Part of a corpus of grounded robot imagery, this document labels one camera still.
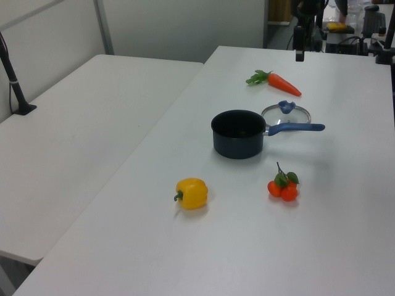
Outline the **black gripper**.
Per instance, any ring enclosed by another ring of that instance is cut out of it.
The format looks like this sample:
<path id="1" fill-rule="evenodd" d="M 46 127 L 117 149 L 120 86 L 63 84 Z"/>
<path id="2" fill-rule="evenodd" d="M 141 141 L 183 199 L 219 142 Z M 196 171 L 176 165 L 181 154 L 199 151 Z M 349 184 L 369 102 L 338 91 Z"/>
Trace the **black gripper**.
<path id="1" fill-rule="evenodd" d="M 304 61 L 305 56 L 305 28 L 295 26 L 293 33 L 293 49 L 296 51 L 296 61 Z"/>

